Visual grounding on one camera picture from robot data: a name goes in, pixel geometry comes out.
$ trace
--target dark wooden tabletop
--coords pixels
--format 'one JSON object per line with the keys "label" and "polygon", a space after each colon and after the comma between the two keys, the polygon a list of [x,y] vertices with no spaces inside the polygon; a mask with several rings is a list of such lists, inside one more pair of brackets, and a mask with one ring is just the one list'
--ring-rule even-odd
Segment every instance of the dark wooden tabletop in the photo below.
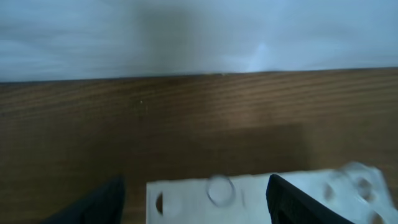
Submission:
{"label": "dark wooden tabletop", "polygon": [[398,201],[398,69],[0,84],[0,223],[38,223],[111,177],[383,171]]}

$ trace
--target circular indentation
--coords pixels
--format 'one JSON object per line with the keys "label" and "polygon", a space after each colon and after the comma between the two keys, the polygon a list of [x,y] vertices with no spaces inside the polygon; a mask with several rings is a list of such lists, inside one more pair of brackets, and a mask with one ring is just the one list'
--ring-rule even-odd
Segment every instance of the circular indentation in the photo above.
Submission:
{"label": "circular indentation", "polygon": [[161,192],[156,198],[156,210],[163,215],[163,193]]}
{"label": "circular indentation", "polygon": [[332,187],[330,187],[330,185],[326,184],[326,186],[325,186],[325,191],[324,191],[324,193],[323,193],[323,198],[324,198],[326,201],[330,201],[330,200],[334,197],[334,194],[335,194],[335,193],[334,193]]}
{"label": "circular indentation", "polygon": [[235,199],[235,188],[228,177],[217,175],[209,179],[207,196],[217,207],[225,207]]}
{"label": "circular indentation", "polygon": [[374,214],[371,224],[386,224],[381,218],[381,216],[377,213]]}
{"label": "circular indentation", "polygon": [[367,202],[372,202],[374,200],[374,195],[372,194],[373,186],[365,178],[360,178],[357,182],[358,193]]}

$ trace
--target white panel with holes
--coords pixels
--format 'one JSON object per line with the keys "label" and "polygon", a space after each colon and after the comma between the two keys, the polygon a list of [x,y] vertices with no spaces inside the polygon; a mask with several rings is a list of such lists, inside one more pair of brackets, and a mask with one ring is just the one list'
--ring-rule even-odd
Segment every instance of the white panel with holes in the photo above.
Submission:
{"label": "white panel with holes", "polygon": [[[271,224],[271,174],[147,183],[147,224]],[[382,173],[352,162],[338,170],[279,174],[342,217],[360,224],[398,220]]]}

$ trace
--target wooden table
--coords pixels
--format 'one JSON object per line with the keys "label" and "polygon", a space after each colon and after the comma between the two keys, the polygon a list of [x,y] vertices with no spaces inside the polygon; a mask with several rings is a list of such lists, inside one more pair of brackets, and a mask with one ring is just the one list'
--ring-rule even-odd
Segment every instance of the wooden table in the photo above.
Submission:
{"label": "wooden table", "polygon": [[0,223],[38,223],[114,175],[146,182],[381,169],[398,201],[398,69],[0,84]]}

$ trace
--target black object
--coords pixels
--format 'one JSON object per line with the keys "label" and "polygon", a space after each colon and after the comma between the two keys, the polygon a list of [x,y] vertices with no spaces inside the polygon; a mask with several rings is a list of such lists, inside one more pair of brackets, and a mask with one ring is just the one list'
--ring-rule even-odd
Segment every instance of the black object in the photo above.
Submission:
{"label": "black object", "polygon": [[353,224],[275,174],[268,181],[267,204],[272,224]]}
{"label": "black object", "polygon": [[120,224],[124,181],[115,178],[41,224]]}

